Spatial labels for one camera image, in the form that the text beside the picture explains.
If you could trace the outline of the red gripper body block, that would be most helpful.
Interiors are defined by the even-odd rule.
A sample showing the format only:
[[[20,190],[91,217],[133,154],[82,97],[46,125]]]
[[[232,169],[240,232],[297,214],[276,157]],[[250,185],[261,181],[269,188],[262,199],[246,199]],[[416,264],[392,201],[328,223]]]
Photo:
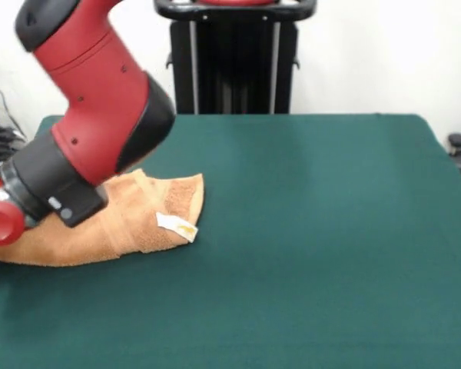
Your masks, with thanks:
[[[25,216],[0,179],[0,246],[16,242],[25,231]]]

